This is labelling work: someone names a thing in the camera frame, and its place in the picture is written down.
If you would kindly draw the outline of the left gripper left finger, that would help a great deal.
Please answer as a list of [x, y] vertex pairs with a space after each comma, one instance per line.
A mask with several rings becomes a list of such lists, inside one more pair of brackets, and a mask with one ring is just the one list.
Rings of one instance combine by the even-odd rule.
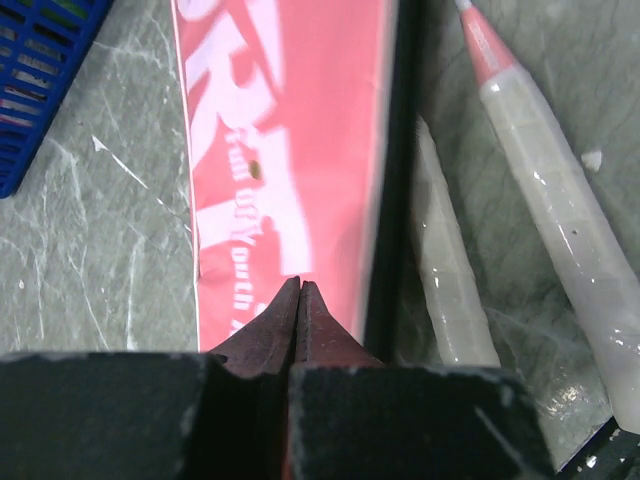
[[300, 296], [205, 353], [1, 358], [5, 479], [277, 479]]

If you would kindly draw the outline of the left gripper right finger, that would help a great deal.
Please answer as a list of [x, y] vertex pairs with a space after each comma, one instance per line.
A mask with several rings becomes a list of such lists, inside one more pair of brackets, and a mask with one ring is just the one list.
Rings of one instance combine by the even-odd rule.
[[386, 366], [302, 286], [289, 373], [293, 479], [548, 479], [533, 402], [492, 367]]

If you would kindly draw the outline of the pink racket cover bag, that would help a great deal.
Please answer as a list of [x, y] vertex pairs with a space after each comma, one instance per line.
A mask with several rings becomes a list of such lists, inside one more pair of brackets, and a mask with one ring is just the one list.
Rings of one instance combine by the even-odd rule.
[[290, 277], [391, 355], [423, 1], [175, 1], [197, 338], [209, 350]]

